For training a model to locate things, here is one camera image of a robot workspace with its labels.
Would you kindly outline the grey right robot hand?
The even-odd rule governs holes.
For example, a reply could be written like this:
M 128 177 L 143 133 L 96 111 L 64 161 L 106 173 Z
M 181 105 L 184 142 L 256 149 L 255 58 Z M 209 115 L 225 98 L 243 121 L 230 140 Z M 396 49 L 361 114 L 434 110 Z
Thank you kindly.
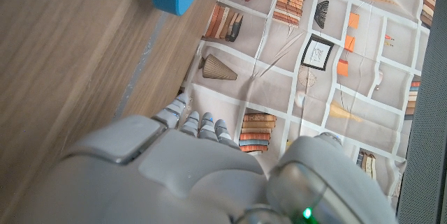
M 74 143 L 13 223 L 394 223 L 395 212 L 332 133 L 295 140 L 266 172 L 224 121 L 184 94 Z

